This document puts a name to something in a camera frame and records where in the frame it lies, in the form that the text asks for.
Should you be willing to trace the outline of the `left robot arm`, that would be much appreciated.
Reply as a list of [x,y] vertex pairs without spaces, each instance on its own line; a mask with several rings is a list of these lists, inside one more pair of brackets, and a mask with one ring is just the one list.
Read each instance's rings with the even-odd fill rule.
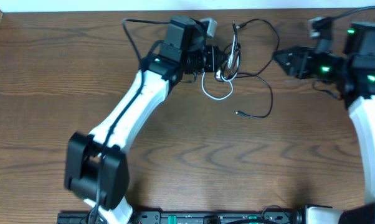
[[115,109],[87,135],[76,132],[68,141],[64,187],[92,206],[81,223],[130,221],[127,155],[136,135],[183,75],[215,72],[227,59],[206,43],[215,36],[214,19],[172,16],[164,24],[165,38],[137,56],[135,79]]

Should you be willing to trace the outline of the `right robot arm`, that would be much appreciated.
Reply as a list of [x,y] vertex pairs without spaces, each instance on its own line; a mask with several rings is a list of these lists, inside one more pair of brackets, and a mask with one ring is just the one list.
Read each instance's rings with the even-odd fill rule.
[[375,223],[375,23],[352,22],[347,33],[343,57],[328,50],[327,37],[316,47],[275,51],[272,58],[288,76],[336,85],[358,138],[364,205],[351,210],[305,205],[292,214],[290,223]]

